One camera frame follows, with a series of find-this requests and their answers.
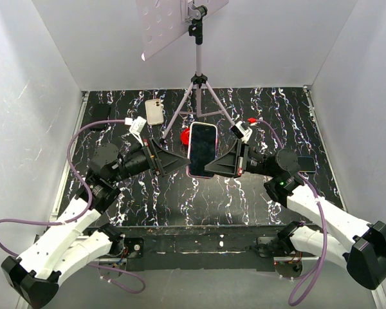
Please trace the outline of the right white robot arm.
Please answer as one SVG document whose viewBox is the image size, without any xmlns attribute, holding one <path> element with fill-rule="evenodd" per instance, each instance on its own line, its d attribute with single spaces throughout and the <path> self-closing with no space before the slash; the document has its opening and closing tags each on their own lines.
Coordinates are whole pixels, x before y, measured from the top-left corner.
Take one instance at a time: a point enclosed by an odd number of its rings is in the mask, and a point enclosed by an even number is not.
<svg viewBox="0 0 386 309">
<path fill-rule="evenodd" d="M 268 196 L 321 228 L 317 231 L 301 223 L 289 224 L 276 240 L 284 255 L 302 251 L 324 256 L 346 268 L 358 284 L 369 290 L 377 289 L 386 278 L 386 223 L 369 223 L 318 196 L 299 176 L 300 165 L 293 151 L 280 149 L 263 155 L 237 140 L 227 154 L 205 169 L 233 178 L 245 172 L 269 176 L 270 181 L 264 184 Z"/>
</svg>

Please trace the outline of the phone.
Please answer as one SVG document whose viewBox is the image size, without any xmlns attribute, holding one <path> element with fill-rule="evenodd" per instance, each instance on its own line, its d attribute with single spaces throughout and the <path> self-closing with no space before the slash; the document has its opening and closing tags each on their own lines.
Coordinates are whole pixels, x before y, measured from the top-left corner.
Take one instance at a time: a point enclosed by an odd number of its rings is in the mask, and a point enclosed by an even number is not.
<svg viewBox="0 0 386 309">
<path fill-rule="evenodd" d="M 205 166 L 216 158 L 217 127 L 193 122 L 190 125 L 187 174 L 192 178 L 212 178 L 214 173 Z"/>
<path fill-rule="evenodd" d="M 147 123 L 150 126 L 163 124 L 163 104 L 161 103 L 160 99 L 146 100 L 145 112 Z"/>
</svg>

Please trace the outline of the black smartphone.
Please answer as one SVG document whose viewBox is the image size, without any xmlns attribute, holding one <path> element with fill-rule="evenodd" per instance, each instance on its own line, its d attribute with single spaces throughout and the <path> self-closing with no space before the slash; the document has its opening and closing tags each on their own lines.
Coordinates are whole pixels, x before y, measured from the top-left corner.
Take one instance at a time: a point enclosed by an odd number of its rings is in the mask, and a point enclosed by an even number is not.
<svg viewBox="0 0 386 309">
<path fill-rule="evenodd" d="M 315 173 L 316 163 L 315 159 L 310 156 L 299 156 L 298 158 L 298 164 L 300 165 L 300 172 L 301 173 Z"/>
</svg>

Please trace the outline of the black phone case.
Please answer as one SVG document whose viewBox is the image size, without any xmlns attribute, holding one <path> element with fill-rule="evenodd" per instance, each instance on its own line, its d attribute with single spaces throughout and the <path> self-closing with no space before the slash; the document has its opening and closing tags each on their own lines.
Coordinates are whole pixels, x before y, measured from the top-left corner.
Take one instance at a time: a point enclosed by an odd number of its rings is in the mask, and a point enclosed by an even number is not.
<svg viewBox="0 0 386 309">
<path fill-rule="evenodd" d="M 97 104 L 93 108 L 90 122 L 100 122 L 108 120 L 111 112 L 111 106 L 109 104 Z M 91 131 L 103 131 L 106 128 L 106 123 L 93 125 Z"/>
</svg>

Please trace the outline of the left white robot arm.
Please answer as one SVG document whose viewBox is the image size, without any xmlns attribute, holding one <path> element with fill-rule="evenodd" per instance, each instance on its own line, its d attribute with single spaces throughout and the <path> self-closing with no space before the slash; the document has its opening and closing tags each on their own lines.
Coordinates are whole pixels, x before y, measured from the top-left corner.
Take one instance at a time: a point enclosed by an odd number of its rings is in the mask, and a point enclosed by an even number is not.
<svg viewBox="0 0 386 309">
<path fill-rule="evenodd" d="M 32 308 L 43 308 L 76 271 L 100 256 L 122 255 L 127 248 L 125 236 L 108 223 L 79 244 L 75 241 L 116 201 L 118 182 L 145 171 L 166 176 L 189 163 L 151 138 L 132 147 L 127 156 L 114 144 L 98 147 L 85 179 L 88 188 L 77 191 L 63 215 L 30 248 L 2 262 L 9 285 Z"/>
</svg>

